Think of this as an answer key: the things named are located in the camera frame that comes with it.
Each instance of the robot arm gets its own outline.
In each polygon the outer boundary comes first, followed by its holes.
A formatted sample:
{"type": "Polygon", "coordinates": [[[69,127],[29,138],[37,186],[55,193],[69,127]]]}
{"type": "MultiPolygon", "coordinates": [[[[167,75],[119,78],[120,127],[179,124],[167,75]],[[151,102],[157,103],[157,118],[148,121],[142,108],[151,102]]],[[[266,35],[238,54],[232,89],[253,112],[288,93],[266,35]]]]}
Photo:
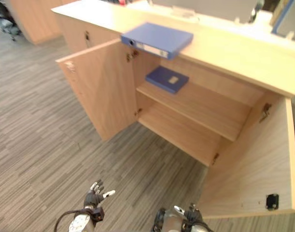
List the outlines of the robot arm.
{"type": "Polygon", "coordinates": [[[104,189],[101,180],[96,181],[87,192],[84,200],[84,209],[73,210],[64,213],[56,222],[54,232],[57,232],[57,227],[60,220],[68,214],[74,215],[74,220],[69,225],[69,232],[93,232],[97,222],[102,221],[104,212],[102,207],[98,207],[103,200],[115,194],[115,190],[101,194],[104,189]]]}
{"type": "Polygon", "coordinates": [[[181,216],[176,215],[170,210],[160,209],[155,217],[152,232],[212,232],[208,225],[203,221],[203,217],[196,206],[191,204],[188,211],[178,206],[174,209],[181,216]]]}

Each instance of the cabinet door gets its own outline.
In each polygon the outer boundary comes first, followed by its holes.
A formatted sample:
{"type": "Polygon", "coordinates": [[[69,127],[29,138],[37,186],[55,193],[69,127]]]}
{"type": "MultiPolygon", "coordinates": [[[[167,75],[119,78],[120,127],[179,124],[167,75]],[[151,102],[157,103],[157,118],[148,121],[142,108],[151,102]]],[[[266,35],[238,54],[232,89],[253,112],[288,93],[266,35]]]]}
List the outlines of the cabinet door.
{"type": "Polygon", "coordinates": [[[295,212],[295,134],[290,99],[269,93],[259,100],[239,138],[220,147],[198,208],[205,218],[295,212]],[[266,103],[271,107],[260,122],[266,103]],[[279,195],[278,209],[265,208],[269,194],[279,195]]]}
{"type": "Polygon", "coordinates": [[[103,140],[136,121],[137,110],[129,48],[113,40],[57,60],[103,140]]]}

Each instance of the office chair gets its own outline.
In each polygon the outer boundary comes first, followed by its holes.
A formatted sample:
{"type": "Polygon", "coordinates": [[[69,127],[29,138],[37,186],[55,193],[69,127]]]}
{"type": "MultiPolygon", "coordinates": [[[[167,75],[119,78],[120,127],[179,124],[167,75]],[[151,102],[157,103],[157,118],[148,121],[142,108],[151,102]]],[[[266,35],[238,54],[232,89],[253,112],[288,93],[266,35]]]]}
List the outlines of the office chair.
{"type": "Polygon", "coordinates": [[[0,2],[0,19],[2,19],[2,26],[0,27],[3,32],[9,33],[11,39],[16,41],[15,36],[21,34],[21,30],[17,26],[15,20],[11,16],[7,7],[0,2]]]}

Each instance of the wooden panel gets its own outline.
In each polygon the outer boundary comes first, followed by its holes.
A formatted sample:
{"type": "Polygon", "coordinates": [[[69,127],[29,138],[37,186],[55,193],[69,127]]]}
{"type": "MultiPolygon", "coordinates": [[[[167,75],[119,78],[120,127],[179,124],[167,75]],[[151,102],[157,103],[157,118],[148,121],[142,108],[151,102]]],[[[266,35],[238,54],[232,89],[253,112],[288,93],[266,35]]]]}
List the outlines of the wooden panel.
{"type": "Polygon", "coordinates": [[[220,135],[164,105],[154,103],[144,108],[139,115],[139,122],[206,166],[215,156],[220,135]]]}
{"type": "Polygon", "coordinates": [[[291,101],[266,94],[231,145],[219,150],[198,205],[206,218],[295,212],[295,135],[291,101]],[[261,123],[262,108],[272,104],[261,123]],[[279,209],[265,209],[266,195],[280,196],[279,209]]]}
{"type": "Polygon", "coordinates": [[[136,121],[137,110],[128,47],[113,40],[57,60],[67,79],[74,79],[83,107],[103,140],[136,121]],[[73,63],[74,72],[67,64],[73,63]]]}
{"type": "Polygon", "coordinates": [[[161,59],[161,65],[189,76],[190,81],[230,99],[253,106],[266,90],[238,80],[228,74],[176,57],[161,59]]]}
{"type": "Polygon", "coordinates": [[[84,49],[119,38],[118,33],[71,17],[57,14],[56,20],[72,52],[83,51],[84,49]]]}
{"type": "Polygon", "coordinates": [[[180,57],[289,97],[295,95],[295,42],[284,38],[249,33],[235,25],[219,29],[189,23],[103,1],[77,1],[54,11],[118,33],[145,22],[191,32],[194,38],[180,57]]]}
{"type": "Polygon", "coordinates": [[[89,41],[87,41],[87,47],[93,47],[107,41],[120,38],[120,35],[116,32],[107,30],[96,25],[85,23],[85,31],[88,32],[89,41]]]}
{"type": "Polygon", "coordinates": [[[68,4],[70,2],[74,2],[74,1],[77,1],[77,0],[61,0],[63,5],[68,4]]]}
{"type": "Polygon", "coordinates": [[[51,8],[62,5],[61,0],[11,0],[10,4],[33,43],[60,35],[51,8]]]}
{"type": "Polygon", "coordinates": [[[55,17],[71,52],[79,52],[87,49],[85,40],[86,23],[60,14],[55,15],[55,17]]]}
{"type": "Polygon", "coordinates": [[[145,82],[146,75],[160,65],[160,57],[143,51],[137,52],[139,55],[132,60],[136,87],[145,82]]]}
{"type": "Polygon", "coordinates": [[[231,141],[239,135],[250,111],[250,107],[240,102],[191,82],[177,94],[171,94],[148,82],[140,85],[137,91],[231,141]]]}

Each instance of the wooden cabinet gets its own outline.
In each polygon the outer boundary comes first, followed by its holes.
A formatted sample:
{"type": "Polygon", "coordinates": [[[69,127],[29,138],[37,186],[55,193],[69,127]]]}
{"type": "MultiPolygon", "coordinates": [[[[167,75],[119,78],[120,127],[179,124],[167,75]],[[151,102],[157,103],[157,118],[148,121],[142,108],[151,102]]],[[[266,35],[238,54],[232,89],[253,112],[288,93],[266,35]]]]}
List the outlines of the wooden cabinet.
{"type": "Polygon", "coordinates": [[[25,37],[39,44],[61,35],[52,8],[75,0],[7,0],[15,21],[25,37]]]}
{"type": "Polygon", "coordinates": [[[102,139],[136,121],[130,49],[113,40],[58,60],[71,87],[102,139]]]}
{"type": "Polygon", "coordinates": [[[210,167],[199,200],[204,217],[295,212],[289,98],[180,57],[135,52],[119,39],[57,62],[104,140],[137,120],[210,167]],[[177,94],[147,83],[159,65],[189,82],[177,94]],[[279,195],[275,211],[265,208],[269,194],[279,195]]]}
{"type": "Polygon", "coordinates": [[[119,38],[118,33],[95,27],[95,25],[90,23],[59,14],[55,16],[57,17],[59,27],[62,30],[67,45],[72,52],[82,51],[119,38]]]}

